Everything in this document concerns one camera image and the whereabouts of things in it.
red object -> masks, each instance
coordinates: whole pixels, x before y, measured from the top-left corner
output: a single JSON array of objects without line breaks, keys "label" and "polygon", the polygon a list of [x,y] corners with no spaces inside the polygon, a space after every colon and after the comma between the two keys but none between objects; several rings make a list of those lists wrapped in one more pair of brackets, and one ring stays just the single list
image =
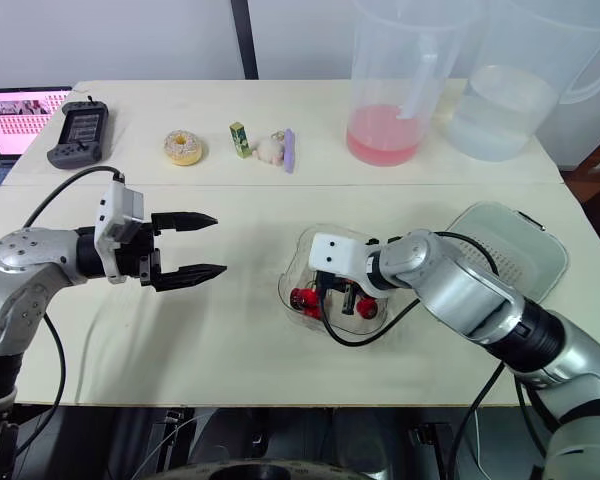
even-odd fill
[{"label": "red object", "polygon": [[316,308],[318,306],[318,293],[310,288],[294,288],[291,290],[289,303],[295,310]]},{"label": "red object", "polygon": [[299,310],[307,317],[320,320],[320,307],[318,304],[318,293],[310,288],[294,288],[291,290],[289,303],[294,310]]},{"label": "red object", "polygon": [[371,320],[378,314],[378,304],[374,298],[365,297],[358,300],[356,303],[358,314],[365,320]]},{"label": "red object", "polygon": [[307,317],[315,318],[316,320],[322,320],[319,307],[305,308],[302,312]]}]

white wall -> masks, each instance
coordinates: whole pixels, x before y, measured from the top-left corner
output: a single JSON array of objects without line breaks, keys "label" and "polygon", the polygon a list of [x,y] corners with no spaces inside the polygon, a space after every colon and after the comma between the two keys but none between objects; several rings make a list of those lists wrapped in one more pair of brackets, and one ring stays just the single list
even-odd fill
[{"label": "white wall", "polygon": [[[352,0],[249,0],[260,78],[348,78],[351,73]],[[484,26],[474,28],[452,71],[467,77]],[[600,55],[584,79],[600,73]],[[574,168],[600,143],[600,93],[575,105],[561,105],[538,138],[551,158]]]},{"label": "white wall", "polygon": [[[349,78],[353,56],[353,0],[249,0],[261,79]],[[452,76],[466,77],[482,36],[467,36]]]},{"label": "white wall", "polygon": [[229,0],[0,0],[0,87],[244,78]]}]

black cable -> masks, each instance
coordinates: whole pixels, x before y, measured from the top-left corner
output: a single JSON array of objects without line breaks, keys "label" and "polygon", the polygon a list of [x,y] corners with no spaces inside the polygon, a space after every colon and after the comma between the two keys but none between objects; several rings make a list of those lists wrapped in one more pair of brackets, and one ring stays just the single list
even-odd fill
[{"label": "black cable", "polygon": [[529,411],[527,410],[527,404],[524,401],[524,396],[522,394],[522,383],[517,378],[514,378],[516,384],[516,395],[518,396],[518,403],[520,404],[520,413],[522,413],[522,418],[524,418],[524,423],[527,426],[527,430],[529,431],[529,436],[531,440],[533,440],[533,444],[542,455],[542,458],[547,456],[547,449],[542,444],[542,440],[540,440],[540,436],[531,422],[531,417],[529,416]]},{"label": "black cable", "polygon": [[62,398],[62,393],[64,392],[64,384],[67,380],[67,363],[64,357],[64,349],[62,348],[60,336],[58,335],[56,327],[53,326],[51,319],[46,313],[44,314],[44,322],[47,324],[47,327],[49,327],[49,331],[51,332],[53,340],[56,342],[56,347],[58,349],[58,356],[60,357],[60,385],[58,385],[58,391],[56,393],[56,398],[53,401],[53,405],[51,406],[51,410],[49,410],[47,416],[44,418],[44,420],[42,420],[42,422],[40,422],[40,425],[36,427],[31,436],[18,447],[18,450],[16,450],[16,457],[22,454],[22,452],[24,452],[27,447],[31,445],[31,443],[38,437],[38,435],[40,435],[40,433],[42,433],[44,428],[51,421],[51,417],[53,417],[53,414],[56,413],[56,410],[58,409],[58,405],[60,405],[60,399]]},{"label": "black cable", "polygon": [[[122,182],[124,181],[124,175],[122,175],[122,173],[120,173],[120,170],[118,170],[117,168],[108,167],[104,165],[85,168],[84,170],[81,170],[75,175],[69,177],[67,180],[62,182],[55,190],[53,190],[49,195],[47,195],[47,197],[42,201],[42,203],[38,205],[38,207],[29,216],[23,228],[30,227],[33,224],[33,222],[35,222],[36,219],[40,216],[42,211],[69,185],[74,183],[76,180],[84,177],[85,175],[89,175],[90,173],[95,172],[111,172],[113,173],[114,180]],[[49,327],[49,331],[53,336],[53,341],[56,344],[56,349],[58,350],[58,357],[60,359],[60,383],[56,392],[56,398],[53,401],[53,404],[51,405],[51,410],[49,410],[49,413],[46,415],[46,417],[40,423],[40,425],[36,427],[31,436],[27,438],[24,441],[24,443],[18,447],[18,449],[16,450],[16,457],[18,457],[25,450],[27,450],[31,443],[38,437],[38,435],[40,435],[40,433],[42,433],[42,431],[51,421],[51,417],[53,417],[53,415],[56,413],[56,410],[58,409],[58,406],[60,405],[60,400],[62,399],[62,394],[64,393],[64,385],[67,379],[67,361],[64,355],[64,348],[62,347],[62,340],[60,340],[60,335],[58,335],[58,331],[51,322],[51,318],[49,318],[49,315],[47,315],[46,313],[44,314],[44,322],[47,324],[47,327]]]},{"label": "black cable", "polygon": [[53,199],[55,199],[65,188],[67,188],[69,185],[74,183],[76,180],[84,177],[85,175],[89,175],[90,173],[94,173],[94,172],[111,172],[111,173],[113,173],[114,180],[124,181],[124,175],[122,175],[122,173],[120,173],[120,170],[118,170],[117,168],[108,167],[106,165],[85,168],[84,170],[81,170],[78,173],[76,173],[75,175],[73,175],[72,177],[67,178],[64,182],[62,182],[60,185],[58,185],[58,187],[53,192],[51,192],[49,195],[47,195],[47,198],[45,198],[42,201],[42,203],[40,205],[38,205],[38,208],[36,208],[33,211],[33,213],[29,216],[29,218],[27,219],[27,221],[25,222],[25,224],[22,228],[30,227],[33,224],[33,222],[36,221],[36,218],[38,218],[40,216],[42,211],[45,208],[47,208],[47,206],[53,201]]},{"label": "black cable", "polygon": [[467,242],[467,243],[471,244],[487,260],[487,262],[489,263],[489,268],[491,268],[491,271],[493,272],[493,274],[499,275],[498,266],[496,265],[496,262],[493,260],[493,257],[487,251],[486,248],[484,248],[482,245],[480,245],[480,243],[477,240],[474,240],[471,237],[467,237],[466,235],[462,235],[462,234],[456,233],[456,232],[446,232],[446,231],[445,232],[436,232],[436,235],[439,235],[441,237],[455,238],[457,240],[462,240],[463,242]]},{"label": "black cable", "polygon": [[456,433],[456,436],[453,438],[451,450],[449,451],[449,460],[447,461],[447,480],[454,480],[456,478],[456,458],[458,456],[458,450],[460,449],[460,442],[462,441],[464,429],[467,427],[467,423],[469,423],[473,412],[477,410],[484,397],[487,396],[489,390],[491,390],[493,385],[496,383],[496,380],[498,380],[498,377],[500,377],[500,374],[504,370],[504,366],[504,362],[500,362],[498,364],[495,371],[491,374],[491,377],[489,377],[489,380],[487,380],[487,383],[485,383],[484,387],[482,387],[482,390],[480,390],[480,393],[478,393],[478,396],[469,407],[469,410],[467,410],[467,413],[465,413],[462,422],[460,422],[458,433]]},{"label": "black cable", "polygon": [[352,342],[350,340],[345,340],[344,338],[342,338],[335,332],[335,330],[329,323],[329,319],[327,318],[327,312],[324,309],[324,298],[322,296],[320,296],[319,303],[320,303],[320,312],[322,312],[322,315],[321,315],[322,324],[324,325],[324,328],[327,330],[327,333],[331,336],[331,338],[333,338],[340,345],[344,345],[345,347],[362,347],[363,345],[368,345],[371,342],[375,342],[382,335],[384,335],[389,330],[391,330],[395,326],[396,323],[398,323],[400,320],[402,320],[402,317],[404,317],[407,313],[409,313],[411,310],[413,310],[413,307],[415,307],[417,304],[420,303],[420,300],[415,299],[413,302],[411,302],[409,305],[407,305],[400,313],[398,313],[398,315],[396,315],[396,317],[393,320],[391,320],[389,322],[389,324],[386,327],[384,327],[382,330],[380,330],[375,335],[365,338],[364,340],[357,340],[354,342]]}]

laptop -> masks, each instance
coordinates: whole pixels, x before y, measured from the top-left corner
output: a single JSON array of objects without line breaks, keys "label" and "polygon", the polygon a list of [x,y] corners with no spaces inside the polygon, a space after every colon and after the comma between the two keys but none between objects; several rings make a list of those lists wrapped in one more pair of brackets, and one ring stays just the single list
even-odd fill
[{"label": "laptop", "polygon": [[0,184],[71,87],[0,88]]}]

white table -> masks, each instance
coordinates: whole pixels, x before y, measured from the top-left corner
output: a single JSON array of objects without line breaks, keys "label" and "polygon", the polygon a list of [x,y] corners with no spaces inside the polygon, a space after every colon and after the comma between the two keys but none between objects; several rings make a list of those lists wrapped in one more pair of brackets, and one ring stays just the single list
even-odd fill
[{"label": "white table", "polygon": [[[188,85],[193,92],[206,92],[200,93],[200,97],[211,104],[214,92],[219,101],[231,97],[231,92],[243,83],[178,82],[176,85],[182,89]],[[255,88],[253,84],[256,82],[245,88]],[[89,85],[93,94],[122,84]],[[133,88],[127,90],[131,93],[137,89],[153,90],[150,98],[161,92],[156,88],[159,84],[154,82],[130,85]],[[288,86],[289,98],[303,92],[301,103],[311,111],[312,107],[319,108],[320,103],[317,100],[316,104],[310,103],[311,85],[315,86],[316,98],[325,100],[326,96],[318,94],[330,89],[339,91],[342,83],[269,82],[268,85],[270,90],[274,86],[278,90],[281,85]],[[126,96],[121,87],[118,91],[120,99],[116,104],[121,105]],[[112,98],[104,100],[111,104]],[[178,112],[175,104],[167,104]],[[298,103],[292,105],[295,107],[287,108],[299,108]],[[254,115],[254,111],[260,112],[262,125],[268,118],[263,116],[264,111],[267,115],[277,111],[266,103],[254,103],[250,97],[243,97],[233,108],[232,112],[244,111],[244,116],[227,114],[224,127],[242,120],[249,128],[251,120],[245,120],[245,116]],[[213,110],[208,117],[220,115],[220,110]],[[138,122],[144,125],[144,117],[140,117]],[[374,169],[354,161],[346,153],[341,145],[342,135],[324,133],[335,132],[335,127],[312,130],[311,116],[305,113],[304,118],[303,123],[277,122],[262,127],[269,131],[291,126],[299,132],[298,172],[294,175],[255,160],[229,158],[232,145],[228,132],[224,139],[228,147],[218,137],[217,143],[209,142],[212,147],[209,157],[202,164],[187,168],[172,168],[159,148],[154,149],[155,155],[137,157],[132,136],[121,135],[117,145],[123,147],[114,149],[115,155],[108,163],[123,169],[129,185],[144,193],[147,213],[195,210],[219,220],[218,225],[209,229],[167,232],[160,237],[165,270],[198,262],[225,264],[229,269],[189,290],[156,293],[151,288],[141,288],[136,280],[112,286],[101,279],[61,291],[49,313],[67,352],[69,376],[63,403],[468,404],[497,362],[436,322],[422,307],[378,342],[347,349],[324,334],[291,323],[278,300],[276,287],[278,276],[294,253],[297,237],[315,223],[336,223],[387,238],[418,227],[445,228],[469,205],[482,200],[499,201],[530,214],[564,243],[570,256],[569,269],[543,305],[570,317],[600,341],[600,241],[537,144],[521,158],[512,160],[513,163],[484,164],[460,154],[453,154],[443,162],[441,156],[451,150],[434,132],[413,163]],[[329,118],[339,121],[334,115]],[[153,131],[159,132],[154,135],[155,142],[161,141],[161,130],[186,128],[177,124],[159,127],[162,120],[158,116],[155,121]],[[47,142],[57,139],[58,122],[58,118],[52,119],[9,177],[9,185],[0,188],[0,236],[18,228],[52,184],[67,176],[66,172],[48,168],[43,157],[34,156],[46,148],[43,145]],[[219,120],[216,123],[220,135]],[[127,129],[138,132],[133,137],[140,132],[132,117],[128,118]],[[318,137],[312,141],[312,137],[303,133],[306,131],[315,132]],[[142,136],[137,142],[147,146],[151,143]],[[321,157],[320,151],[331,152],[329,158]],[[449,165],[449,168],[441,168],[442,173],[433,172],[427,168],[428,158],[435,165]],[[229,162],[235,168],[223,175],[218,170]],[[464,170],[458,169],[454,162],[460,162]],[[351,168],[334,173],[335,165]],[[528,171],[522,171],[522,165]],[[480,167],[491,169],[490,180]],[[450,170],[463,176],[454,181]],[[321,171],[328,181],[318,177]],[[531,178],[530,171],[537,178]],[[236,172],[243,172],[243,177],[238,178]],[[415,184],[414,177],[423,184]],[[108,179],[107,175],[98,174],[85,179],[86,184],[67,190],[37,224],[49,228],[92,224]],[[334,196],[340,199],[339,203],[333,202]],[[409,295],[404,293],[405,303]],[[57,373],[52,339],[41,327],[25,354],[18,377],[18,400],[50,402],[57,386]],[[511,377],[506,374],[485,404],[515,403]]]},{"label": "white table", "polygon": [[[440,134],[464,86],[452,80],[435,115],[434,128],[407,165],[390,170],[356,161],[344,142],[349,82],[331,81],[109,81],[81,82],[67,101],[87,95],[110,109],[103,164],[123,170],[141,185],[438,185],[560,183],[556,165],[534,139],[505,163],[475,160],[454,150]],[[18,161],[6,185],[57,185],[70,172],[46,161],[64,117],[55,115]],[[235,121],[250,141],[291,128],[297,134],[293,175],[254,161],[241,161],[229,134]],[[172,165],[163,140],[176,129],[198,134],[207,158],[195,168]],[[103,177],[85,184],[101,185]]]}]

